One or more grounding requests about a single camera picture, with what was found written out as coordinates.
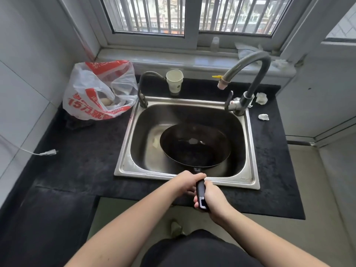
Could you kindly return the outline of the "person's right hand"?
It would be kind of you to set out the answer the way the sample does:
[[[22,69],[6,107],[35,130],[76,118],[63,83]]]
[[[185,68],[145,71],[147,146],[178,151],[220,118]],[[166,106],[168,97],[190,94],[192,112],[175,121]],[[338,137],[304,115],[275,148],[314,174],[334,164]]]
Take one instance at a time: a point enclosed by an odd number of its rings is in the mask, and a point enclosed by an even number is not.
[[[205,198],[205,202],[209,208],[210,218],[218,225],[222,225],[228,218],[234,208],[229,204],[224,193],[220,189],[220,195],[216,198]]]

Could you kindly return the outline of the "person's left hand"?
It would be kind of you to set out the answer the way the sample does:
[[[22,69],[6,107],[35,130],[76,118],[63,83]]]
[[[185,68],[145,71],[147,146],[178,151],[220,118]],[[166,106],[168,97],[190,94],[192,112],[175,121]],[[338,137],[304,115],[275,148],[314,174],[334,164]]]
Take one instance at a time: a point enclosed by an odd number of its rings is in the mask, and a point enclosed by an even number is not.
[[[176,197],[186,194],[186,179],[189,174],[193,174],[193,173],[185,170],[185,171],[181,172],[180,174],[176,175],[174,178],[172,178],[168,182],[169,186],[171,187],[171,189],[173,191],[173,194]]]

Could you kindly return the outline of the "black frying pan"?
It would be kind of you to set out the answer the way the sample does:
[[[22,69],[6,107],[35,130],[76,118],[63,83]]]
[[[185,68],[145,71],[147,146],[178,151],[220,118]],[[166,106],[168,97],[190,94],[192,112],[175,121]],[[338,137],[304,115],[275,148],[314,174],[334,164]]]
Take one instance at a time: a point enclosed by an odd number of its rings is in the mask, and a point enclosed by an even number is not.
[[[170,126],[159,142],[167,157],[193,174],[222,164],[231,154],[231,143],[224,133],[200,124]]]

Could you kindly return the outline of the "person's left forearm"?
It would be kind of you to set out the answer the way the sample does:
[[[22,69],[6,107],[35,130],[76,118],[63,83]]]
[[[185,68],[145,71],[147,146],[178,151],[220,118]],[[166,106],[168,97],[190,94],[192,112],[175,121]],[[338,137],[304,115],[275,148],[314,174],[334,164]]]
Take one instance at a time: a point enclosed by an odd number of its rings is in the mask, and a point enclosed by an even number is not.
[[[130,266],[175,199],[166,182],[97,232],[65,267]]]

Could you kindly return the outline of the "person's right forearm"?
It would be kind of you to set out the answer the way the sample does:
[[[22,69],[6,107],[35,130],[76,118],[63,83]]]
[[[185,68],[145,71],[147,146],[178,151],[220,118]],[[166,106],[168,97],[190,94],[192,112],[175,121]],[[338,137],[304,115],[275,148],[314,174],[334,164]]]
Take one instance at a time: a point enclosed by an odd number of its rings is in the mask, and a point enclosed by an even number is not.
[[[264,267],[330,267],[326,263],[265,229],[233,207],[214,214],[218,224]]]

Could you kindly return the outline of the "person's foot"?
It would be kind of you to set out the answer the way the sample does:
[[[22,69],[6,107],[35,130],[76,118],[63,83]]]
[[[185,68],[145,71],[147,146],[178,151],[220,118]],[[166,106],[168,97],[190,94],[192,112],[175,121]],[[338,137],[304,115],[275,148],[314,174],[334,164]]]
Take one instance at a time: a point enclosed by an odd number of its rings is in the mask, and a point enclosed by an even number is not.
[[[185,236],[183,226],[178,223],[177,220],[170,221],[170,233],[171,238],[177,238],[179,236]]]

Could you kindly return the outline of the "person's black shorts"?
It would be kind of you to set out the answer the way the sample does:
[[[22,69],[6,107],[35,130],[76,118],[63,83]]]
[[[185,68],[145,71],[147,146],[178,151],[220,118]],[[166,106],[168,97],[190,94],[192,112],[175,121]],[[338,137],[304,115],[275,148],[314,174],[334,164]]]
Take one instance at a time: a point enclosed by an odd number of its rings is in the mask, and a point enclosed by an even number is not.
[[[264,267],[240,247],[204,229],[155,243],[140,267]]]

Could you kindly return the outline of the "white paper cup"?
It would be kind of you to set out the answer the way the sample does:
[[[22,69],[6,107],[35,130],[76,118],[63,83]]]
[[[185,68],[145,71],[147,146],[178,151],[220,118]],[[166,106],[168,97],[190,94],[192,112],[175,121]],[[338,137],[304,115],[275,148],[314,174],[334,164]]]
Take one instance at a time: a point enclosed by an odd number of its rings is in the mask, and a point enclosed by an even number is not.
[[[170,70],[166,73],[166,80],[171,95],[178,96],[180,94],[183,79],[184,76],[180,70]]]

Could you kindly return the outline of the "red and white plastic bag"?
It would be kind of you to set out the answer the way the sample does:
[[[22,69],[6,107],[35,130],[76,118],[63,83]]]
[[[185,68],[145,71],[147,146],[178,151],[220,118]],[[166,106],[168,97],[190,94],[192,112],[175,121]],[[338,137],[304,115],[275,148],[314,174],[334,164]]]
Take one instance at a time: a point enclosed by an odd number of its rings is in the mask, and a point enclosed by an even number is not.
[[[76,63],[63,95],[63,109],[80,120],[107,120],[135,105],[138,85],[128,60]]]

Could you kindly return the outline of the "crumpled white plastic wrap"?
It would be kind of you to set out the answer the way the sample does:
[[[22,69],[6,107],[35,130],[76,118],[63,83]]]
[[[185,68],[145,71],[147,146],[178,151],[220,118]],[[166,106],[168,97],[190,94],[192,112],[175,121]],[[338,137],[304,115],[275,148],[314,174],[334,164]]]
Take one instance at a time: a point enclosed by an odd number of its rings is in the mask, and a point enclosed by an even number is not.
[[[244,43],[240,43],[240,42],[235,42],[234,44],[238,51],[238,59],[242,59],[242,58],[246,57],[247,55],[254,53],[254,52],[263,52],[264,51],[263,47],[260,44],[257,47],[247,45]]]

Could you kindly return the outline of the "white framed window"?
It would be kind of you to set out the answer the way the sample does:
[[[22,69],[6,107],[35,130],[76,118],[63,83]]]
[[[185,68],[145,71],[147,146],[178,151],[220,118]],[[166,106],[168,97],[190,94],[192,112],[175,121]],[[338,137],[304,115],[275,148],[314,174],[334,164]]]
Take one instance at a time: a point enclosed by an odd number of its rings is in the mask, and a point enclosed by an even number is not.
[[[278,52],[314,0],[58,0],[82,44]]]

